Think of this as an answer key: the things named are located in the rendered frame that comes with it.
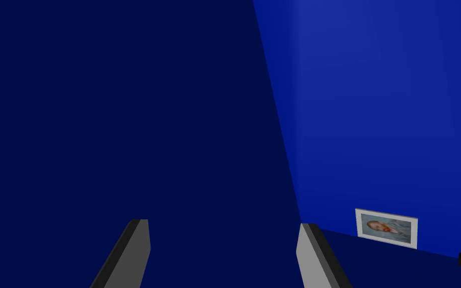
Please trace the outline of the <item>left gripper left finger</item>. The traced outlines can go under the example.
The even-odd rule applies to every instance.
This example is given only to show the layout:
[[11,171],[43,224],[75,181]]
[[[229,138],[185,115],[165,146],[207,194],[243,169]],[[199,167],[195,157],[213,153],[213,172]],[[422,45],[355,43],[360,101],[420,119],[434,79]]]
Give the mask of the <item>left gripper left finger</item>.
[[149,221],[132,219],[89,288],[140,288],[150,252]]

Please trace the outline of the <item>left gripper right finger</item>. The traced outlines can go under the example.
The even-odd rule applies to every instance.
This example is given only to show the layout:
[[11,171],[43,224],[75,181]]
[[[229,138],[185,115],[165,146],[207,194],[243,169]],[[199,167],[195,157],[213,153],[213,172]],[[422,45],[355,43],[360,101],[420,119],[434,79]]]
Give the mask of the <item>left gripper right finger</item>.
[[296,257],[303,288],[353,288],[317,224],[300,224]]

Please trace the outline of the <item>white framed portrait picture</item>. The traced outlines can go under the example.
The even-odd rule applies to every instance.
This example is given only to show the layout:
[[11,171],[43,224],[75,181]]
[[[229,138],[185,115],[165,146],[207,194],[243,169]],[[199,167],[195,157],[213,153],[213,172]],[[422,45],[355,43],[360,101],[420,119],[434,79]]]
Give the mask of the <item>white framed portrait picture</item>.
[[418,219],[404,215],[355,209],[357,236],[416,249]]

